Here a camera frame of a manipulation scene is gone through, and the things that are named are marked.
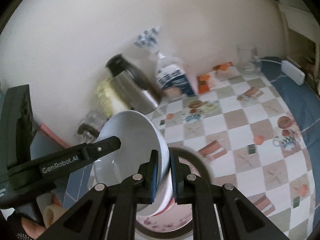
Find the stainless steel round tray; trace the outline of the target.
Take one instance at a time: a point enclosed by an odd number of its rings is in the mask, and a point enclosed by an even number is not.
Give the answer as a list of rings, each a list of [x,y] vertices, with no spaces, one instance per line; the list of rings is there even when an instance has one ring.
[[[193,174],[211,180],[211,174],[203,161],[194,153],[185,148],[170,147],[169,151],[179,156],[179,161],[187,164]],[[186,239],[192,235],[193,219],[185,227],[172,233],[160,235],[145,235],[136,229],[136,239]]]

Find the checkered blue-edged tablecloth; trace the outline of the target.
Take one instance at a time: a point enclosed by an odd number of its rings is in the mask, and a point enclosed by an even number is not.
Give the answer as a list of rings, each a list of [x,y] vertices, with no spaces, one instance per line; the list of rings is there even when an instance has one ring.
[[[279,58],[262,63],[258,75],[145,116],[168,147],[194,152],[214,184],[233,184],[290,239],[306,239],[319,220],[319,99],[281,71]],[[93,165],[68,177],[57,211],[97,182]]]

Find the clear glass mug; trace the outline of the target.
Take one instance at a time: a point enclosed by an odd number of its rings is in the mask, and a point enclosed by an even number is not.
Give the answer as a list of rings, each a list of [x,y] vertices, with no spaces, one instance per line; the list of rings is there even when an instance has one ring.
[[[252,43],[241,43],[236,47],[239,63],[238,70],[242,75],[258,75],[262,69],[262,61],[258,56],[257,48]]]

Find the strawberry pattern red-rim bowl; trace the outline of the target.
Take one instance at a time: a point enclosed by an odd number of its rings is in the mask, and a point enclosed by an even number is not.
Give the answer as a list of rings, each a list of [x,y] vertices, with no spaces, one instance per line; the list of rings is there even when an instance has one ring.
[[[156,193],[155,201],[151,205],[137,205],[137,216],[150,217],[162,212],[172,198],[171,172],[169,171],[160,190]]]

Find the round floral rim plate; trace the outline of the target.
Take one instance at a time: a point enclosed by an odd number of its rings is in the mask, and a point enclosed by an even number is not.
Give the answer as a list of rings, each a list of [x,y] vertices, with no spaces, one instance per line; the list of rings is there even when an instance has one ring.
[[[167,207],[152,216],[137,216],[136,229],[145,235],[172,233],[185,228],[192,221],[191,204],[178,205],[172,198]]]

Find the orange snack packet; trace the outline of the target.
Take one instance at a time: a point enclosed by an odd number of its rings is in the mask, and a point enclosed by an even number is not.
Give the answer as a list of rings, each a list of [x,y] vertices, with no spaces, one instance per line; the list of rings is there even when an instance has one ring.
[[[217,80],[212,73],[203,74],[197,77],[199,94],[208,93],[217,85]]]
[[[240,76],[240,72],[232,62],[222,63],[213,67],[215,78],[219,81],[232,79]]]

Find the large white ceramic bowl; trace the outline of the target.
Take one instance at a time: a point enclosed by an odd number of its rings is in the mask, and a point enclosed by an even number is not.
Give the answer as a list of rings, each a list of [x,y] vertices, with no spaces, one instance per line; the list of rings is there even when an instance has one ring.
[[[107,186],[121,183],[138,172],[140,164],[150,160],[152,150],[158,151],[157,188],[165,184],[169,172],[169,149],[156,126],[142,113],[123,111],[105,124],[98,142],[116,136],[120,149],[94,162],[97,183]]]

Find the white tray with glasses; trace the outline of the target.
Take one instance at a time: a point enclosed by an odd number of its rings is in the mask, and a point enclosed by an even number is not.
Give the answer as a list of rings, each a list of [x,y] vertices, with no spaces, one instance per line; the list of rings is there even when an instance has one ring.
[[[97,111],[89,111],[80,121],[75,137],[80,143],[93,143],[107,123],[108,117]]]

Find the toast bread bag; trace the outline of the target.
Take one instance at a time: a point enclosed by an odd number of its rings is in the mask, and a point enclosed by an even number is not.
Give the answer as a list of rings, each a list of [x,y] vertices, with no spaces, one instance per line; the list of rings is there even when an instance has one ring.
[[[158,44],[160,31],[160,27],[145,30],[135,40],[137,47],[147,50],[156,59],[155,79],[158,87],[170,101],[196,96],[196,79],[187,71],[186,64],[179,57],[161,52]]]

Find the stainless steel thermos jug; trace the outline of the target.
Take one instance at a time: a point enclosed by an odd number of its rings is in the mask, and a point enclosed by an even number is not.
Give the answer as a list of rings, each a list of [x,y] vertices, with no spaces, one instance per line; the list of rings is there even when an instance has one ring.
[[[144,73],[118,54],[108,60],[109,69],[117,91],[129,109],[142,114],[153,112],[161,103],[161,95]]]

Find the white power adapter box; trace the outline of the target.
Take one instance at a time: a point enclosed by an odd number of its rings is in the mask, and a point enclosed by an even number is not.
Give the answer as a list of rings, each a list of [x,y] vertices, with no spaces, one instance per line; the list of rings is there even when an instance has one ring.
[[[305,81],[304,72],[287,60],[281,62],[281,71],[299,86]]]

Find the white shelf unit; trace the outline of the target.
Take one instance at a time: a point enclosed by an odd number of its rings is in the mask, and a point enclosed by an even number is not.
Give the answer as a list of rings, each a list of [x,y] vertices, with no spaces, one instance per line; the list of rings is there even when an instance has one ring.
[[[319,78],[319,23],[302,0],[272,0],[280,11],[284,33],[286,57],[293,59],[290,51],[289,31],[304,36],[315,44],[313,76]]]

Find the napa cabbage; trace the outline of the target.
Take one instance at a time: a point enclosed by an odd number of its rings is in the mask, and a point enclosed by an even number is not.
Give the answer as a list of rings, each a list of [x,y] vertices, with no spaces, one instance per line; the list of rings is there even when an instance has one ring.
[[[109,77],[97,85],[95,96],[101,111],[108,117],[129,110],[124,99],[119,95],[114,80]]]

